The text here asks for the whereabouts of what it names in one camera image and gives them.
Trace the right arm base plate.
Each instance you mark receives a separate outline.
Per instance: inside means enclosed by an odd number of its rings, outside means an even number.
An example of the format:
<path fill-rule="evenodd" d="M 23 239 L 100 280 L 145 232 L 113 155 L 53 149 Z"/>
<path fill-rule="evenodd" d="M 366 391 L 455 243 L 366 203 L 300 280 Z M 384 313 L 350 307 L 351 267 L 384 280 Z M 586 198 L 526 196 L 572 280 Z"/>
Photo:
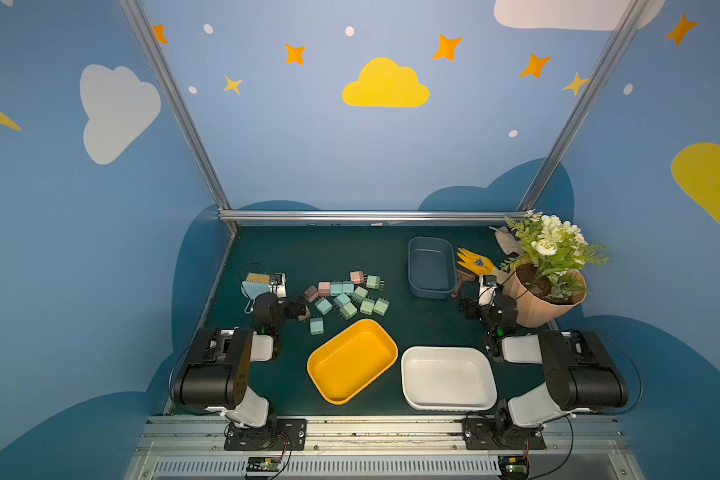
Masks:
<path fill-rule="evenodd" d="M 507 425 L 493 418 L 466 417 L 461 420 L 462 435 L 468 450 L 545 450 L 539 429 Z"/>

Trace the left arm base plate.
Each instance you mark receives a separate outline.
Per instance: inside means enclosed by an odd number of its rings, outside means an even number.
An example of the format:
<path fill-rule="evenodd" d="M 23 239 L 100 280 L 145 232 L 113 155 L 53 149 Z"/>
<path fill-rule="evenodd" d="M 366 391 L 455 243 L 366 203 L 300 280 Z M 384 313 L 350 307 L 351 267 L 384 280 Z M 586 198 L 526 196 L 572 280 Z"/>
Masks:
<path fill-rule="evenodd" d="M 259 428 L 243 428 L 229 423 L 224 432 L 225 451 L 303 451 L 307 420 L 277 419 Z"/>

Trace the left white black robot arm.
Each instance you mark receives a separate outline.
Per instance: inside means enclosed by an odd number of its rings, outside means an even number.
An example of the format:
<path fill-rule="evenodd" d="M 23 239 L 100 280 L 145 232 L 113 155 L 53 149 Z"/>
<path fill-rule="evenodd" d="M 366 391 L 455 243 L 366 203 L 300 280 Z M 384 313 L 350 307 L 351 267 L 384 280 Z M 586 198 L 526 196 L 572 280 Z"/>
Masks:
<path fill-rule="evenodd" d="M 309 317 L 303 299 L 264 293 L 253 301 L 251 326 L 200 329 L 169 381 L 171 400 L 223 416 L 240 429 L 273 429 L 277 414 L 250 386 L 251 365 L 277 360 L 285 323 Z"/>

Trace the pink plug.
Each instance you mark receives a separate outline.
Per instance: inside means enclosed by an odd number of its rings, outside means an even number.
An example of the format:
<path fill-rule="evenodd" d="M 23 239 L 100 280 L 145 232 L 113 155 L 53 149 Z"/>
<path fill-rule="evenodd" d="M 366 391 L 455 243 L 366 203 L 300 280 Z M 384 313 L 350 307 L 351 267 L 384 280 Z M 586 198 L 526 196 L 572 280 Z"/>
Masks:
<path fill-rule="evenodd" d="M 331 295 L 331 283 L 329 281 L 318 283 L 318 295 L 320 297 L 328 297 Z"/>
<path fill-rule="evenodd" d="M 364 276 L 364 274 L 363 274 L 362 271 L 352 271 L 352 272 L 350 273 L 350 280 L 351 280 L 354 284 L 360 285 L 360 284 L 363 284 L 363 283 L 364 283 L 364 281 L 365 281 L 365 276 Z"/>

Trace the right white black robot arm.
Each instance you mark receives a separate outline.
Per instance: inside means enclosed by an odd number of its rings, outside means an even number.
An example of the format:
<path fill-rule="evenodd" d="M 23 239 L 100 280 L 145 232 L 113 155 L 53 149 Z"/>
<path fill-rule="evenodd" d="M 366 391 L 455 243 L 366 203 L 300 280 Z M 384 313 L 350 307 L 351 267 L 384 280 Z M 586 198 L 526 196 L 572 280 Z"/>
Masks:
<path fill-rule="evenodd" d="M 541 330 L 519 335 L 517 302 L 498 293 L 485 292 L 476 300 L 462 298 L 459 310 L 480 322 L 492 359 L 542 367 L 543 382 L 538 387 L 499 402 L 495 431 L 526 433 L 572 412 L 597 412 L 627 404 L 627 383 L 597 333 Z"/>

